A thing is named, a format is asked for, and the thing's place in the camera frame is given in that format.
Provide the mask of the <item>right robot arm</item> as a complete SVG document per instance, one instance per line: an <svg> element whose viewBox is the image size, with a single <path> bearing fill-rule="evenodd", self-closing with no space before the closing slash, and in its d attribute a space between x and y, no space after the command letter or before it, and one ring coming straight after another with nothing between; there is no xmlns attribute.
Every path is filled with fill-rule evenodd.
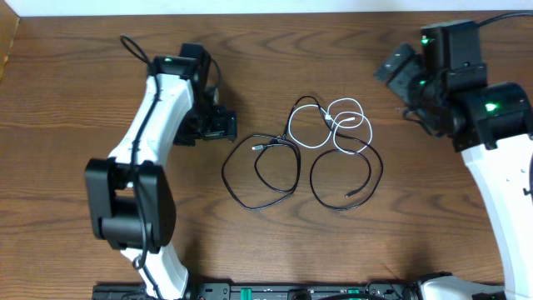
<svg viewBox="0 0 533 300"><path fill-rule="evenodd" d="M501 256L500 286L448 272L425 276L408 299L529 299L532 296L532 106L513 82L488 82L478 22L421 29L421 49L403 43L375 77L406 105L404 117L431 136L449 137L469 169Z"/></svg>

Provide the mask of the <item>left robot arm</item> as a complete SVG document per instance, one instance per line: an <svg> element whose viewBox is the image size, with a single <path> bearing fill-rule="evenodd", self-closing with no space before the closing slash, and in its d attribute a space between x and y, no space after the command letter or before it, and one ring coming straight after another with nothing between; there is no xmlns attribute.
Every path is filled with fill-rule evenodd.
<svg viewBox="0 0 533 300"><path fill-rule="evenodd" d="M199 139L237 138L237 115L218 102L208 85L215 61L201 45L185 43L176 56L149 59L146 90L136 116L108 157L92 158L84 177L92 230L118 250L155 299L187 299L193 292L172 236L177 212L165 168L174 146Z"/></svg>

